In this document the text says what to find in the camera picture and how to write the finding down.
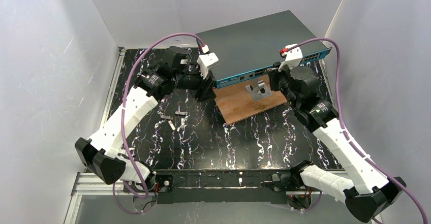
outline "wooden board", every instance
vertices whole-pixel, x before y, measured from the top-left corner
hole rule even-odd
[[[259,77],[259,80],[265,81],[269,87],[268,75]],[[271,96],[254,101],[245,88],[250,83],[251,80],[247,80],[214,90],[217,95],[215,103],[227,124],[241,121],[286,102],[286,98],[280,91],[273,91]]]

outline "metal bracket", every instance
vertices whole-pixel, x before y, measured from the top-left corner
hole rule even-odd
[[[168,192],[172,192],[173,189],[173,178],[172,175],[160,175],[160,174],[156,174],[156,183],[159,184],[159,189],[158,189],[158,193],[168,193]],[[129,182],[129,186],[131,187],[131,189],[133,189],[134,191],[138,192],[138,193],[144,193],[145,191],[142,189],[142,185],[140,183],[134,183],[134,182]],[[154,187],[149,187],[148,190],[150,192],[154,192]],[[124,187],[123,188],[124,193],[130,193],[130,191]]]
[[[250,93],[250,96],[254,101],[258,101],[272,95],[271,89],[266,86],[263,80],[253,79],[252,83],[247,85],[245,88]]]

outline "cable tie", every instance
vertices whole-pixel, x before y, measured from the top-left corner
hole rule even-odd
[[[362,159],[363,160],[366,160],[366,159],[369,159],[371,156],[369,155],[369,154],[366,154]]]

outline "wire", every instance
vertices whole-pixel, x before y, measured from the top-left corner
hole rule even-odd
[[[113,185],[112,185],[112,195],[114,196],[114,200],[115,200],[115,203],[117,204],[117,206],[122,210],[122,211],[124,211],[124,212],[126,212],[126,213],[129,213],[129,214],[142,214],[142,213],[145,213],[145,212],[147,212],[147,211],[149,211],[150,209],[152,209],[155,205],[153,205],[153,206],[150,206],[147,210],[144,210],[145,209],[145,207],[146,207],[146,205],[148,204],[145,204],[145,206],[144,206],[144,208],[141,210],[141,211],[132,211],[132,210],[128,210],[128,209],[126,209],[126,208],[124,208],[121,204],[120,204],[120,202],[118,201],[118,199],[117,199],[117,195],[115,194],[115,183],[113,183]]]
[[[301,195],[301,197],[306,197],[307,196],[307,192],[309,191],[309,187],[307,187],[306,189],[305,189],[305,193],[303,194],[303,195]]]
[[[157,202],[157,200],[153,200],[153,201],[147,202],[147,203],[144,205],[144,208],[142,208],[142,210],[145,210],[145,208],[147,207],[147,205],[148,205],[149,203],[154,203],[154,202]]]
[[[139,168],[138,168],[138,166],[136,165],[136,162],[133,160],[132,154],[131,154],[130,149],[129,149],[129,146],[128,146],[128,144],[127,144],[127,136],[126,136],[126,130],[125,130],[125,125],[124,125],[124,123],[125,123],[125,113],[126,113],[126,110],[125,110],[124,108],[126,108],[127,94],[129,93],[129,87],[130,87],[130,84],[131,84],[131,80],[132,80],[133,74],[134,74],[134,72],[135,72],[136,68],[138,67],[139,63],[142,61],[142,59],[143,59],[143,58],[148,54],[148,52],[149,52],[150,50],[152,50],[156,45],[158,45],[159,43],[161,43],[161,42],[162,42],[162,41],[164,41],[164,40],[167,40],[167,39],[169,39],[169,38],[176,37],[176,36],[191,36],[191,37],[196,38],[196,40],[198,41],[198,45],[199,45],[199,42],[200,42],[201,44],[204,44],[204,43],[203,43],[203,41],[202,41],[202,39],[201,39],[200,37],[198,37],[198,36],[197,36],[197,35],[195,35],[195,34],[190,34],[190,33],[176,33],[176,34],[168,35],[168,36],[165,36],[164,38],[161,38],[160,40],[158,40],[158,41],[156,41],[154,44],[152,44],[150,47],[148,47],[148,48],[147,48],[147,49],[146,49],[146,50],[145,50],[145,51],[144,51],[144,52],[139,56],[139,58],[136,60],[136,62],[133,64],[132,69],[131,69],[131,71],[130,71],[130,73],[129,73],[129,76],[127,77],[126,85],[125,85],[125,88],[124,88],[124,95],[123,95],[123,98],[122,98],[122,107],[123,107],[123,109],[122,109],[122,111],[121,111],[121,125],[120,125],[120,126],[121,126],[121,137],[122,137],[122,141],[123,141],[124,149],[126,150],[126,153],[127,153],[128,157],[129,157],[129,159],[130,159],[131,163],[132,163],[132,166],[133,166],[133,168],[135,169],[136,174],[138,175],[139,180],[141,181],[142,186],[143,186],[143,188],[144,188],[144,190],[145,190],[145,195],[140,195],[140,194],[138,194],[138,193],[137,193],[136,191],[134,191],[131,187],[129,187],[129,185],[128,185],[125,181],[123,181],[123,183],[125,184],[126,188],[127,188],[130,192],[132,192],[135,196],[137,196],[137,197],[139,197],[139,198],[141,198],[141,199],[146,199],[146,198],[148,197],[148,187],[147,187],[147,185],[145,184],[145,180],[144,180],[144,178],[143,178],[143,176],[142,176],[141,172],[139,171]]]
[[[306,208],[307,208],[307,207],[305,207],[305,206],[301,203],[301,201],[299,201],[299,199],[297,199],[296,197],[295,197],[295,199],[296,199],[296,202],[295,202],[295,201],[293,201],[293,200],[291,200],[294,204],[299,205],[300,207],[303,207],[304,209],[306,209]]]
[[[201,49],[202,46],[204,46],[204,42],[200,38],[196,38],[196,43],[198,44],[199,49]]]
[[[323,195],[323,192],[322,192],[322,191],[320,191],[319,197],[318,197],[318,198],[317,198],[317,200],[314,202],[314,204],[313,204],[312,206],[310,206],[310,207],[306,208],[305,210],[312,210],[312,209],[314,209],[314,208],[317,206],[317,204],[320,202],[320,200],[322,199],[322,195]]]
[[[310,197],[312,192],[313,192],[313,188],[311,187],[311,188],[310,188],[310,193],[309,193],[309,195],[307,195],[306,197]]]
[[[159,183],[157,183],[156,190],[154,191],[154,197],[157,199],[157,191],[159,190]]]
[[[340,80],[340,48],[338,47],[337,43],[329,38],[313,38],[313,39],[309,39],[306,40],[304,42],[301,42],[291,48],[289,48],[290,50],[296,49],[299,46],[314,42],[314,41],[328,41],[330,42],[334,47],[335,47],[335,51],[336,51],[336,75],[335,75],[335,100],[336,100],[336,104],[338,107],[338,117],[339,117],[339,121],[340,121],[340,127],[342,129],[345,129],[346,126],[344,124],[344,120],[343,120],[343,113],[342,113],[342,108],[341,108],[341,102],[340,102],[340,93],[338,91],[338,85],[339,85],[339,80]],[[365,155],[362,153],[362,151],[360,151],[356,145],[350,141],[350,137],[347,134],[347,131],[344,130],[343,131],[343,135],[346,138],[347,141],[349,141],[349,145],[353,147],[353,149],[361,156],[361,157],[365,157]],[[371,166],[373,166],[374,168],[376,168],[377,170],[379,170],[383,175],[385,175],[386,177],[388,177],[393,183],[395,183],[395,185],[397,185],[399,188],[401,188],[411,199],[412,201],[416,204],[416,206],[418,207],[420,214],[422,215],[422,219],[423,219],[423,223],[424,224],[428,224],[428,217],[426,217],[426,213],[425,210],[423,209],[422,205],[420,204],[419,200],[413,195],[413,193],[411,193],[406,187],[404,187],[400,182],[398,182],[394,177],[392,177],[389,173],[387,173],[386,171],[384,171],[381,167],[379,167],[376,163],[374,163],[372,160],[370,160],[369,158],[365,159],[366,162],[368,162]]]
[[[379,220],[375,219],[374,217],[371,218],[371,220],[375,221],[377,224],[383,224],[383,222],[380,222]]]

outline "small metal part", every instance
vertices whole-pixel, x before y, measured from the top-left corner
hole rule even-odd
[[[182,130],[186,129],[186,124],[185,124],[184,118],[181,118],[181,129]]]
[[[168,123],[171,126],[172,130],[175,131],[176,128],[175,128],[174,123],[171,120],[169,120]]]
[[[254,101],[261,100],[272,95],[271,90],[263,80],[254,79],[250,85],[245,87]]]
[[[273,72],[273,71],[277,71],[277,70],[278,70],[278,67],[276,67],[276,68],[268,68],[268,69],[266,69],[266,72],[269,73],[269,72]]]
[[[187,116],[187,112],[176,111],[175,115],[178,115],[178,116]]]
[[[161,119],[172,120],[171,116],[160,115]]]

